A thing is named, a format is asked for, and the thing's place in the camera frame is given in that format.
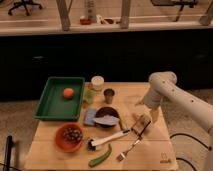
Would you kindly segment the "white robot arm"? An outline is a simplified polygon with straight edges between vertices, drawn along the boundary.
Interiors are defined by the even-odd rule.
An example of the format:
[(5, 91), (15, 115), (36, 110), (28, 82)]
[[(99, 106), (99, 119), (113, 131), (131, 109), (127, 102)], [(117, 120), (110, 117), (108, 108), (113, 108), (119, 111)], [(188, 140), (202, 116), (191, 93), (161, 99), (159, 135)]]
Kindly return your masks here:
[(163, 97), (187, 110), (210, 136), (210, 146), (213, 147), (213, 106), (196, 96), (179, 88), (177, 76), (174, 72), (152, 73), (148, 82), (150, 87), (137, 105), (146, 105), (149, 109), (157, 109)]

